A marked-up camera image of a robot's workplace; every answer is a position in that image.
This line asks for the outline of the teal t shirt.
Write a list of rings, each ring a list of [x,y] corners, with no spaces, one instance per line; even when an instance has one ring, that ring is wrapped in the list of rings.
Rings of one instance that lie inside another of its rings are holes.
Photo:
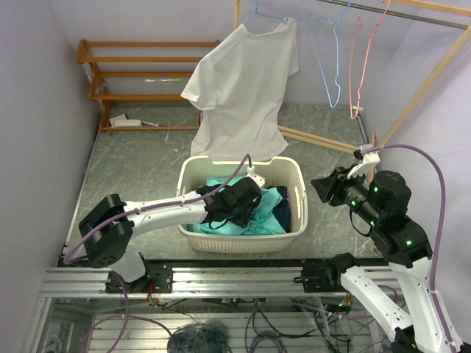
[[[253,213],[246,227],[239,227],[228,220],[203,224],[189,224],[188,231],[211,235],[277,235],[285,234],[273,216],[273,208],[280,202],[281,197],[276,186],[264,188],[261,191],[261,202]]]

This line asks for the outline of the navy blue t shirt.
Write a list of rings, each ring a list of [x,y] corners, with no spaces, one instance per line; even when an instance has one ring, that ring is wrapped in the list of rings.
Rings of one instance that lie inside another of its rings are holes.
[[[272,214],[276,218],[279,225],[283,228],[285,233],[291,231],[291,206],[288,200],[288,189],[284,186],[276,186],[277,192],[279,193],[281,200],[273,208]]]

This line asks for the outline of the white t shirt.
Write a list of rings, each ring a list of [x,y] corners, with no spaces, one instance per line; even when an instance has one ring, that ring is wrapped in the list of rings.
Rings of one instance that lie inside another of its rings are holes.
[[[240,25],[199,61],[181,93],[202,112],[191,155],[215,161],[279,155],[288,144],[277,117],[298,70],[295,20],[258,35]]]

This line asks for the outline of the blue hanger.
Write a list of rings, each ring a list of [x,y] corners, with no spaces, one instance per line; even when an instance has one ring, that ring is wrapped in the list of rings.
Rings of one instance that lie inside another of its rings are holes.
[[[261,16],[261,17],[264,17],[264,18],[272,18],[272,19],[279,20],[280,22],[289,21],[288,17],[282,17],[282,16],[278,16],[278,15],[270,15],[268,13],[262,13],[260,11],[260,4],[259,4],[258,0],[255,0],[254,10],[252,11],[251,15],[243,22],[243,25],[248,24],[255,16]]]
[[[328,15],[319,11],[313,11],[308,15],[311,45],[330,108],[337,107],[341,101],[342,85],[339,81],[341,44],[338,29],[351,4],[351,1],[341,1],[341,10],[336,15]]]

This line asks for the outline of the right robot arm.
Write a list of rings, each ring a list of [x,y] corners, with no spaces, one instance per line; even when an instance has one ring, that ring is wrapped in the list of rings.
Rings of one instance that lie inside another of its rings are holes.
[[[348,206],[369,226],[368,237],[397,277],[407,308],[403,310],[376,285],[350,254],[330,260],[325,284],[345,289],[373,316],[393,352],[469,352],[431,288],[433,252],[425,230],[407,215],[411,190],[397,172],[380,171],[369,187],[364,176],[344,167],[311,180],[321,202]]]

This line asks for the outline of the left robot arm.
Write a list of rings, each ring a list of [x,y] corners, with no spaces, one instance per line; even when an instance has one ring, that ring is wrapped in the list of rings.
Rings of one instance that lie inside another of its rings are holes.
[[[233,185],[205,185],[155,204],[108,196],[79,223],[89,266],[110,268],[130,290],[141,292],[149,286],[151,274],[144,257],[128,249],[133,238],[178,224],[232,221],[245,226],[261,201],[264,185],[263,177],[247,174]]]

